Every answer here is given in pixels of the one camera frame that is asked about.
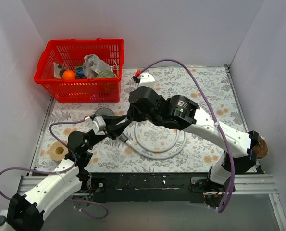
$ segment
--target red basket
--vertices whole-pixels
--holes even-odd
[[[84,63],[84,56],[96,54],[111,66],[117,62],[117,78],[64,80],[54,78],[53,63],[67,64],[72,70]],[[119,102],[124,41],[121,38],[96,40],[52,40],[38,62],[34,81],[41,84],[58,102]]]

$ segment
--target tape roll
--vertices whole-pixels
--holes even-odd
[[[49,156],[54,161],[61,161],[64,159],[65,155],[68,153],[68,149],[62,145],[59,141],[56,141],[49,149]]]

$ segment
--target floral tablecloth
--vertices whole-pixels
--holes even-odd
[[[235,98],[224,68],[191,67],[191,72],[210,100],[218,119],[227,125],[245,131]],[[50,123],[81,120],[85,115],[91,115],[99,108],[108,107],[115,115],[124,115],[129,107],[129,92],[137,84],[132,76],[136,69],[124,69],[122,77],[121,100],[119,103],[58,103],[55,102]],[[184,95],[197,102],[207,112],[209,111],[193,80],[181,67],[151,68],[149,72],[155,77],[155,90],[159,95],[168,98],[174,95]],[[125,130],[129,139],[138,146],[133,131],[134,123]],[[74,130],[89,131],[87,123],[78,125],[59,125],[53,128],[54,133],[62,140]],[[163,149],[173,142],[176,130],[156,127],[150,122],[139,125],[138,136],[142,142],[156,150]],[[177,145],[170,151],[174,152],[183,140],[180,133]],[[41,152],[38,155],[37,170],[52,171],[57,163],[48,155],[49,148],[56,140],[46,130]],[[183,151],[169,160],[151,160],[137,154],[120,141],[106,138],[93,149],[93,157],[86,170],[89,172],[207,172],[221,156],[223,150],[212,143],[188,134],[187,144]],[[150,155],[167,155],[167,153],[150,153]]]

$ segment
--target cable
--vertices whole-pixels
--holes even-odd
[[[223,186],[223,191],[222,191],[221,195],[216,195],[216,197],[223,196],[223,195],[224,195],[224,192],[225,192],[225,186]]]
[[[219,195],[220,191],[217,191],[215,193],[209,193],[209,192],[204,192],[204,194],[207,194],[208,196],[217,196]]]
[[[192,80],[194,81],[196,87],[198,88],[199,92],[201,93],[201,96],[203,97],[204,101],[206,102],[208,108],[209,108],[209,111],[211,113],[211,116],[212,116],[212,119],[215,123],[217,123],[217,128],[223,138],[223,141],[225,143],[225,146],[226,146],[226,149],[227,149],[227,153],[228,153],[228,156],[229,156],[229,161],[230,161],[230,167],[231,167],[231,177],[230,177],[230,180],[229,180],[229,184],[228,184],[228,187],[227,187],[227,190],[226,190],[226,193],[224,194],[223,198],[221,199],[220,201],[220,204],[219,204],[219,208],[218,208],[218,212],[219,213],[222,213],[225,208],[227,207],[230,199],[231,199],[231,196],[233,194],[233,190],[234,190],[234,183],[235,183],[235,165],[234,165],[234,159],[233,159],[233,155],[232,155],[232,152],[231,152],[231,148],[230,148],[230,145],[227,141],[227,138],[221,128],[221,125],[219,125],[219,121],[217,120],[216,116],[215,116],[215,113],[212,109],[212,106],[211,104],[209,103],[206,95],[204,94],[203,90],[200,88],[198,82],[196,81],[196,79],[194,78],[194,76],[192,75],[192,73],[190,72],[190,70],[181,62],[179,62],[178,60],[175,60],[175,59],[161,59],[161,60],[158,60],[152,64],[150,64],[149,66],[145,67],[143,70],[141,70],[140,72],[143,73],[145,72],[147,69],[149,69],[150,67],[154,66],[155,64],[157,63],[160,63],[160,62],[164,62],[164,61],[171,61],[171,62],[174,62],[174,63],[177,63],[179,65],[181,65],[187,72],[188,74],[190,75],[190,77],[192,78]]]
[[[58,123],[53,123],[49,126],[49,131],[51,133],[51,135],[57,139],[59,142],[61,142],[65,147],[67,147],[67,144],[65,144],[63,141],[61,141],[56,135],[54,135],[54,133],[52,132],[52,127],[54,125],[59,125],[59,124],[79,124],[79,123],[82,123],[84,122],[85,120],[82,119],[82,120],[79,120],[79,121],[75,121],[75,122],[58,122]],[[7,169],[4,169],[3,171],[0,172],[0,176],[4,173],[4,172],[7,172],[7,171],[11,171],[11,170],[21,170],[21,171],[28,171],[28,172],[34,172],[34,173],[39,173],[39,174],[47,174],[47,175],[56,175],[56,174],[61,174],[61,173],[65,173],[67,171],[69,171],[70,169],[72,169],[75,165],[76,165],[76,162],[77,162],[77,158],[76,158],[76,155],[74,154],[74,152],[72,150],[70,150],[73,157],[74,157],[74,163],[68,168],[68,169],[65,169],[63,171],[60,171],[60,172],[45,172],[45,171],[39,171],[39,170],[34,170],[34,169],[29,169],[29,168],[26,168],[26,167],[9,167]],[[7,200],[10,200],[10,197],[6,196],[0,189],[0,195],[2,197],[4,197],[5,199]]]
[[[173,158],[174,156],[178,155],[182,151],[182,149],[185,147],[185,145],[187,143],[187,134],[184,133],[183,143],[182,143],[181,147],[176,152],[174,152],[173,154],[171,154],[169,156],[151,156],[151,155],[147,155],[147,154],[143,153],[141,150],[139,150],[136,146],[134,146],[129,140],[127,140],[125,143],[130,148],[132,148],[134,151],[136,151],[137,153],[139,153],[140,155],[142,155],[142,156],[144,156],[146,158],[149,158],[149,159],[152,159],[152,160],[167,160],[167,159]]]
[[[74,199],[66,199],[65,201],[70,201],[70,202],[79,202],[79,203],[89,203],[89,204],[93,204],[93,205],[99,205],[101,206],[102,208],[105,209],[106,213],[105,215],[103,215],[102,217],[97,217],[89,212],[87,212],[86,210],[82,209],[82,208],[78,208],[75,206],[76,209],[78,209],[80,212],[83,212],[83,213],[86,213],[87,215],[91,216],[92,218],[94,219],[103,219],[105,218],[108,214],[109,214],[109,209],[107,208],[107,206],[103,205],[103,204],[100,204],[100,203],[97,203],[97,202],[93,202],[93,201],[83,201],[83,200],[74,200]]]
[[[134,137],[135,137],[137,143],[138,143],[142,148],[146,149],[147,151],[154,152],[154,153],[164,153],[164,152],[166,152],[166,151],[172,149],[172,148],[177,144],[177,141],[178,141],[178,139],[179,139],[179,137],[180,137],[180,131],[177,130],[176,137],[175,137],[173,143],[172,143],[170,146],[168,146],[167,148],[161,149],[161,150],[154,150],[154,149],[151,149],[151,148],[145,146],[145,145],[139,140],[137,134],[138,134],[138,123],[136,123],[136,124],[135,124],[135,127],[134,127]]]
[[[85,122],[84,119],[82,120],[79,120],[79,121],[75,121],[75,122],[56,122],[56,123],[53,123],[53,124],[50,124],[49,125],[49,132],[51,133],[51,135],[57,139],[60,143],[62,143],[65,147],[67,147],[67,144],[65,144],[60,138],[58,138],[52,131],[52,127],[55,126],[55,125],[60,125],[60,124],[79,124],[79,123],[83,123]]]

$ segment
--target white wall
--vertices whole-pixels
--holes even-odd
[[[249,129],[266,137],[261,161],[279,188],[286,216],[286,0],[266,0],[231,65]]]
[[[22,0],[40,36],[123,38],[124,67],[230,64],[263,0]]]
[[[49,103],[33,81],[44,43],[20,0],[0,0],[0,171],[30,167]],[[2,190],[12,197],[20,175],[3,175]],[[0,211],[8,201],[0,196]]]

